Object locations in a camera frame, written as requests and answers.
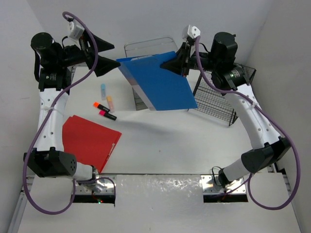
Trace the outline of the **blue folder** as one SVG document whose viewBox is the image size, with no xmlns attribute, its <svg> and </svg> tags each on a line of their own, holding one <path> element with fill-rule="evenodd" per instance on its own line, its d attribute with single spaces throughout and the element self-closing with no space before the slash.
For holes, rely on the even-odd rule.
<svg viewBox="0 0 311 233">
<path fill-rule="evenodd" d="M 151 111 L 197 108 L 187 78 L 160 67 L 175 57 L 170 51 L 117 59 L 120 72 Z"/>
</svg>

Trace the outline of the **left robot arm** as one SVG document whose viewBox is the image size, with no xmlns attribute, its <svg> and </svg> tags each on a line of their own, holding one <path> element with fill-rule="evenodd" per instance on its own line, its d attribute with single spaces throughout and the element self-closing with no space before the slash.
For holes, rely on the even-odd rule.
<svg viewBox="0 0 311 233">
<path fill-rule="evenodd" d="M 90 72 L 100 77 L 120 63 L 99 56 L 114 45 L 92 33 L 77 36 L 77 45 L 62 46 L 49 33 L 37 33 L 31 39 L 35 52 L 35 79 L 38 82 L 40 112 L 37 134 L 24 154 L 23 178 L 27 169 L 38 177 L 67 177 L 90 180 L 93 166 L 79 163 L 73 154 L 64 152 L 62 131 L 66 103 L 72 84 L 70 67 L 86 63 Z"/>
</svg>

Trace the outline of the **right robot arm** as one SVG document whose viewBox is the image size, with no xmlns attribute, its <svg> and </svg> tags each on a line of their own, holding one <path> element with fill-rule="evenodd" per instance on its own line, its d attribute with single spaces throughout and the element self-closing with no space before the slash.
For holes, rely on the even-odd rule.
<svg viewBox="0 0 311 233">
<path fill-rule="evenodd" d="M 177 51 L 177 57 L 163 63 L 161 67 L 183 76 L 188 75 L 190 69 L 196 68 L 201 72 L 211 72 L 211 80 L 206 80 L 206 83 L 231 104 L 246 129 L 252 149 L 219 170 L 219 185 L 225 187 L 240 177 L 255 174 L 277 162 L 291 145 L 260 112 L 249 75 L 235 63 L 238 48 L 235 35 L 216 33 L 209 52 L 196 51 L 192 54 L 192 48 L 199 48 L 199 37 L 199 32 L 185 33 L 185 42 Z"/>
</svg>

